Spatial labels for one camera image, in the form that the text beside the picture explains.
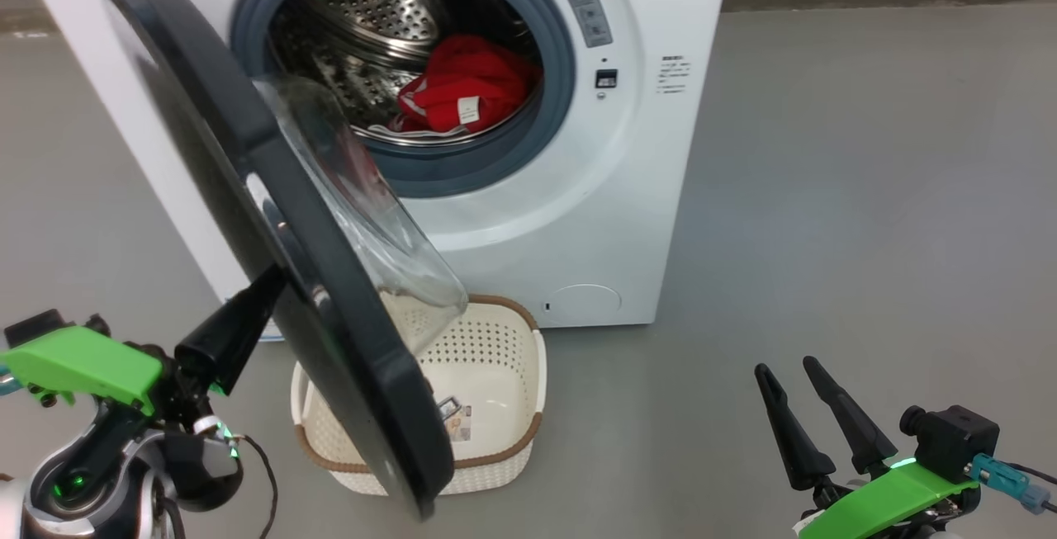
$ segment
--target woven basket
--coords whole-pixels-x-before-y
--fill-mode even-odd
[[[456,472],[441,495],[513,482],[528,463],[546,396],[546,351],[528,312],[503,298],[470,296],[465,314],[422,352],[419,364],[438,402],[453,396],[463,405],[446,423]],[[300,364],[290,407],[313,463],[348,489],[386,495]]]

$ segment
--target red garment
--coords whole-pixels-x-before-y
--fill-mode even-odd
[[[480,36],[449,36],[426,72],[400,92],[400,130],[480,132],[509,116],[539,79],[539,69]]]

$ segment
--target black cable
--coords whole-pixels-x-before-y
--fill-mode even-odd
[[[272,531],[272,524],[275,523],[276,509],[279,509],[279,483],[276,483],[275,481],[275,471],[272,470],[272,463],[268,462],[267,454],[264,453],[264,449],[261,448],[261,445],[257,444],[257,441],[254,441],[254,439],[248,435],[242,435],[240,438],[248,442],[249,446],[253,446],[254,450],[260,454],[261,462],[264,463],[264,470],[267,471],[267,480],[272,482],[272,512],[268,513],[267,524],[264,525],[264,531],[261,532],[261,539],[265,539],[267,534]]]
[[[1044,473],[1042,471],[1036,470],[1036,469],[1031,468],[1031,467],[1025,467],[1024,465],[1018,465],[1017,463],[1006,463],[1006,464],[1009,465],[1010,467],[1017,469],[1018,471],[1023,471],[1023,472],[1025,472],[1027,475],[1035,476],[1035,477],[1037,477],[1039,479],[1049,481],[1050,483],[1053,483],[1054,485],[1057,485],[1057,477],[1054,477],[1052,475],[1046,475],[1046,473]]]
[[[169,520],[172,521],[174,539],[187,539],[187,533],[184,531],[184,519],[180,516],[180,506],[171,498],[162,498],[162,507],[165,508]]]

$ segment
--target bright green bracket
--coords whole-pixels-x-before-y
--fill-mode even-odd
[[[800,532],[800,539],[864,539],[979,486],[975,481],[950,483],[909,459],[830,506]]]
[[[0,363],[23,387],[40,387],[35,396],[57,394],[73,405],[74,393],[94,394],[154,414],[149,392],[162,363],[82,326],[66,326],[0,353]]]

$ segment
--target concrete floor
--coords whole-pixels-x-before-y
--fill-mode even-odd
[[[805,354],[902,449],[907,406],[960,403],[1000,423],[1000,457],[1057,470],[1057,5],[725,16],[706,90],[657,322],[548,333],[544,425],[514,484],[423,525],[348,492],[295,444],[290,352],[257,351],[218,410],[275,463],[273,536],[789,537],[810,497],[785,484],[756,363],[854,477]],[[61,42],[0,43],[0,322],[101,312],[171,346],[211,310]],[[0,471],[29,473],[87,416],[0,402]],[[192,537],[259,535],[268,488],[247,463]],[[952,529],[1055,522],[990,494]]]

